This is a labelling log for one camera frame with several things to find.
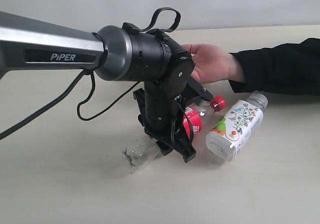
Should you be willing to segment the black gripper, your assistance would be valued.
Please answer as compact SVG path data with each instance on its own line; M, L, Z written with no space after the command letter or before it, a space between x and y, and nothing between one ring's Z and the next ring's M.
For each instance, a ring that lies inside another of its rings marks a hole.
M185 108L197 100L213 99L213 95L191 77L194 67L191 57L172 57L157 81L145 82L144 90L133 92L144 133L153 138L161 154L166 156L174 149L185 163L196 156L193 128L189 126L188 136L183 125Z

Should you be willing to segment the black sleeved forearm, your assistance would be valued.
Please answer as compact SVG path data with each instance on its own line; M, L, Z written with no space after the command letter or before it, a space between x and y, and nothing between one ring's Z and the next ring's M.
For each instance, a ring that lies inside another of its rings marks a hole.
M308 38L233 53L244 73L244 82L229 81L235 93L262 91L286 95L320 93L320 41Z

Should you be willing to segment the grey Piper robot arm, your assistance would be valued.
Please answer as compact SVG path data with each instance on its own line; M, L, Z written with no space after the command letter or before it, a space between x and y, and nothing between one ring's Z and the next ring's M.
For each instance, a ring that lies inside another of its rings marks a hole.
M185 109L212 94L191 77L191 53L169 33L179 25L177 12L167 29L155 28L157 9L146 28L125 22L98 32L85 32L16 14L0 14L0 73L14 70L68 70L80 73L58 98L1 133L5 138L61 102L85 75L106 81L143 83L130 88L137 101L139 122L164 155L180 153L185 162L196 156L192 126L184 127Z

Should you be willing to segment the person's bare hand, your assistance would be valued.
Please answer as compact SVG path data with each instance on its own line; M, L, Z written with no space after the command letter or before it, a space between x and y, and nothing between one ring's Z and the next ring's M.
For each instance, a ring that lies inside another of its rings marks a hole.
M212 44L184 44L192 54L192 78L202 84L230 80L245 83L244 71L236 58Z

